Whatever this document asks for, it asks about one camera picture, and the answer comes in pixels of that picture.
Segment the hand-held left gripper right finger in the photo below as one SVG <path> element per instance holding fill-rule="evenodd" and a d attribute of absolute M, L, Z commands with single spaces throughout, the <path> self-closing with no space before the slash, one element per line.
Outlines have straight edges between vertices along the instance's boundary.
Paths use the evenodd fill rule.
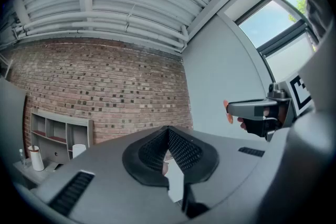
<path fill-rule="evenodd" d="M 168 219 L 285 219 L 284 191 L 277 182 L 288 130 L 270 142 L 169 127 L 170 140 L 187 153 L 181 206 L 167 206 Z"/>

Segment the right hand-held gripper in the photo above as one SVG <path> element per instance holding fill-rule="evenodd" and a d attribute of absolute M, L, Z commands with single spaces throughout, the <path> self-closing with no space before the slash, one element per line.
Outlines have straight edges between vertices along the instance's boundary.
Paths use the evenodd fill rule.
<path fill-rule="evenodd" d="M 277 130 L 291 127 L 313 108 L 307 87 L 295 74 L 285 81 L 271 83 L 265 99 L 230 102 L 227 113 L 244 116 L 245 130 L 269 142 Z"/>

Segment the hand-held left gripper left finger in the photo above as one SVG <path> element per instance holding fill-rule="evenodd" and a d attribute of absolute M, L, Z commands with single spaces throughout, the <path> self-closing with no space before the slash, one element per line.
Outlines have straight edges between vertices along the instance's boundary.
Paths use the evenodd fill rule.
<path fill-rule="evenodd" d="M 52 223 L 184 223 L 188 220 L 165 187 L 137 182 L 125 170 L 129 144 L 159 130 L 154 127 L 90 147 L 53 172 L 37 188 L 34 206 Z M 79 173 L 93 175 L 67 216 L 51 207 L 53 199 Z"/>

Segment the person's right hand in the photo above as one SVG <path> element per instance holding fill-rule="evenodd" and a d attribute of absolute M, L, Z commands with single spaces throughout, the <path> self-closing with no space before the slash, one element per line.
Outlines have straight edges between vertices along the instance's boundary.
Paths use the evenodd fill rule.
<path fill-rule="evenodd" d="M 286 115 L 287 115 L 287 107 L 286 106 L 280 106 L 278 109 L 278 121 L 281 123 L 281 125 L 284 124 L 284 121 L 286 119 Z M 264 116 L 268 117 L 270 111 L 274 111 L 274 109 L 271 109 L 269 107 L 264 108 Z M 244 123 L 244 119 L 243 118 L 237 118 L 237 121 L 240 123 L 240 127 L 242 129 L 244 129 L 245 131 L 247 130 L 246 124 Z"/>

